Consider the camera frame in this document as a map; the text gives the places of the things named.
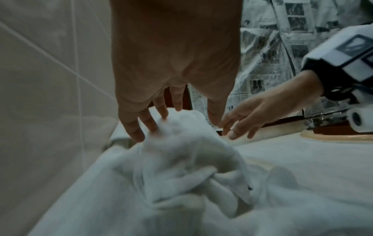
reaching hand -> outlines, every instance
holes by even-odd
[[[242,0],[111,0],[112,62],[119,119],[136,142],[145,138],[138,118],[154,131],[153,101],[168,116],[164,89],[176,110],[190,83],[208,98],[219,125],[240,63]]]
[[[317,75],[310,70],[303,71],[273,89],[246,99],[227,113],[221,122],[222,134],[235,140],[248,132],[247,137],[253,138],[264,124],[310,105],[322,93]]]

tiled wall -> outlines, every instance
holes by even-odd
[[[0,0],[0,235],[26,235],[117,124],[108,0]]]

white cloth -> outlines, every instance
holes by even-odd
[[[246,165],[198,112],[158,124],[95,169],[100,158],[29,236],[318,236],[373,227],[371,206],[318,196],[284,168]]]

person's hand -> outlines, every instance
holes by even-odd
[[[190,83],[208,98],[208,116],[219,125],[240,64],[242,0],[111,0],[112,62],[119,119],[136,142],[138,118],[154,131],[153,101],[163,118],[170,87],[176,110]]]
[[[322,93],[317,75],[311,70],[303,71],[273,89],[246,99],[228,112],[221,122],[222,134],[235,140],[248,132],[247,137],[253,138],[263,125],[312,104]]]

fingernail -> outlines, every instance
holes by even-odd
[[[230,140],[234,140],[234,139],[236,139],[236,137],[237,137],[237,134],[235,133],[235,132],[233,132],[233,130],[230,130],[229,132],[228,132],[228,138],[230,139]]]

